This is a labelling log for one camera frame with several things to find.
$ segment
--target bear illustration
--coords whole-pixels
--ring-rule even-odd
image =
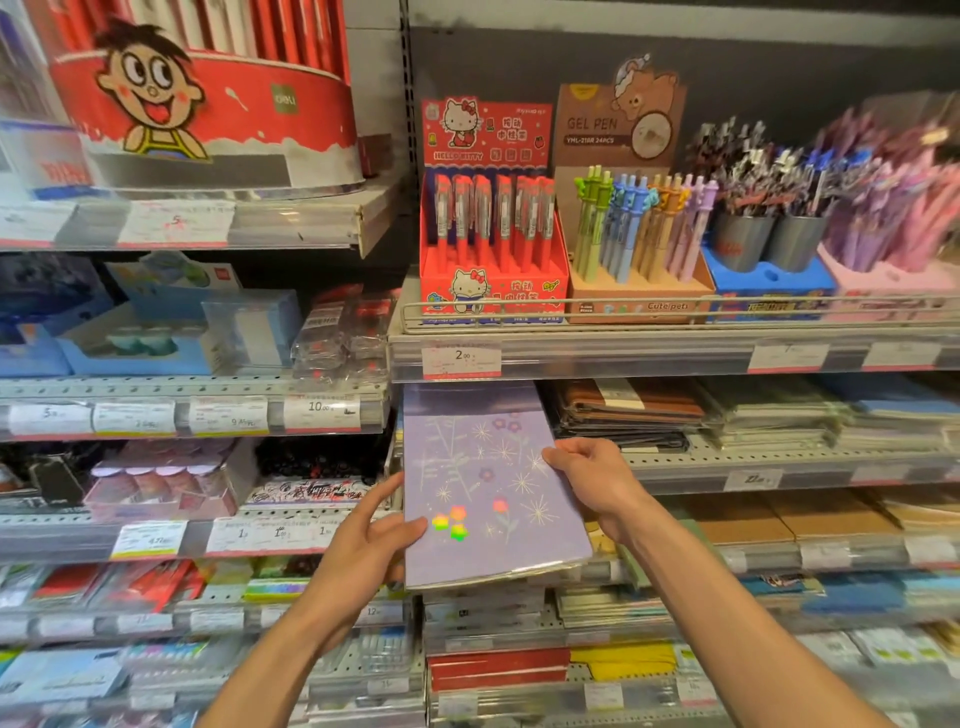
[[[453,132],[451,147],[468,149],[476,141],[476,130],[480,128],[480,115],[477,113],[476,99],[446,100],[443,119],[444,129]]]
[[[467,271],[457,270],[453,274],[450,284],[450,293],[454,301],[479,301],[490,295],[490,284],[487,283],[487,271],[483,268],[473,268]],[[457,313],[479,313],[483,310],[482,303],[455,303],[453,310]]]
[[[654,74],[653,68],[644,68],[640,61],[627,61],[623,78],[613,88],[614,110],[623,111],[630,121],[651,111],[669,114],[673,94],[677,88],[674,73]]]

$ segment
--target blue pen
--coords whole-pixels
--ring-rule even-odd
[[[603,237],[600,239],[600,264],[606,268],[605,261],[609,260],[611,249],[616,242],[618,222],[620,216],[618,210],[623,204],[624,189],[627,184],[627,176],[620,175],[620,179],[613,183],[613,193],[610,197],[610,211],[607,213],[607,220],[603,228]]]
[[[634,197],[636,196],[636,175],[631,175],[627,181],[627,187],[623,194],[623,205],[617,211],[620,218],[617,228],[616,243],[613,245],[613,253],[605,266],[613,278],[616,278],[616,272],[620,268],[620,260],[623,259],[623,251],[627,247],[627,230],[630,227],[630,209],[634,206]]]
[[[636,246],[636,231],[640,227],[640,220],[644,213],[650,208],[647,202],[653,197],[650,194],[652,191],[647,188],[647,178],[641,177],[640,184],[636,186],[634,191],[634,203],[630,208],[630,225],[624,238],[623,254],[616,269],[617,283],[626,283],[630,277],[630,266],[634,259],[634,247]]]

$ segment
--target right hand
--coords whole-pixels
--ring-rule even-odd
[[[650,496],[634,478],[620,448],[610,440],[573,437],[544,448],[543,459],[563,471],[573,493],[591,511],[604,533],[619,544],[626,543],[633,513]]]

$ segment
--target left hand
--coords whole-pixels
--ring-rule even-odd
[[[318,625],[321,653],[347,636],[384,582],[403,578],[403,549],[426,531],[426,518],[404,522],[393,513],[371,521],[373,513],[403,482],[403,473],[377,483],[337,527],[320,566],[291,611]]]

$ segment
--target hand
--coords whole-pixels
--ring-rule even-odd
[[[337,528],[303,596],[291,608],[306,616],[308,623],[320,626],[321,654],[347,636],[360,610],[384,582],[403,579],[403,549],[426,531],[425,518],[404,522],[399,513],[371,522],[380,503],[402,482],[403,473],[397,473],[360,499]]]
[[[573,437],[544,448],[546,463],[566,474],[573,493],[591,511],[604,533],[619,544],[626,542],[631,514],[650,496],[640,485],[610,440]]]

